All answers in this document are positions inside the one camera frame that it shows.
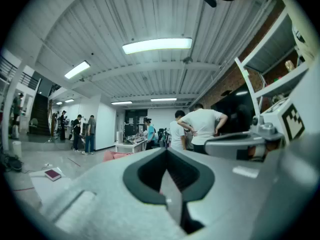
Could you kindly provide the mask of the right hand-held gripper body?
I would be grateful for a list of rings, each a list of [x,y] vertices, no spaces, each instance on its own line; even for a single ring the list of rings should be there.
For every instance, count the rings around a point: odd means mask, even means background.
[[[250,131],[257,135],[255,140],[263,144],[248,147],[252,161],[262,161],[273,150],[287,146],[305,132],[304,123],[291,99],[286,97],[252,119]]]

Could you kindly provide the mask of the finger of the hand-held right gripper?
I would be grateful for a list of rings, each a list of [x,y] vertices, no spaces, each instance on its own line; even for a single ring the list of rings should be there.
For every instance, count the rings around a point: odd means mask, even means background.
[[[265,139],[250,131],[229,133],[207,140],[204,150],[212,157],[249,161],[264,156]]]

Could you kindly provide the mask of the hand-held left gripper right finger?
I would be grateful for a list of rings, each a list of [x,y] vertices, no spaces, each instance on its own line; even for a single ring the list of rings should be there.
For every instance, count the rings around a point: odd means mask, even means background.
[[[320,199],[320,136],[307,134],[263,163],[166,151],[167,210],[197,240],[313,236]]]

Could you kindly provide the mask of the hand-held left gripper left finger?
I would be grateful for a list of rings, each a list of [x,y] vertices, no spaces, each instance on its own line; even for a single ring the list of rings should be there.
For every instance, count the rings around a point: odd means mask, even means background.
[[[68,240],[180,240],[183,229],[164,205],[143,203],[123,181],[125,169],[156,150],[101,162],[43,204],[42,215]]]

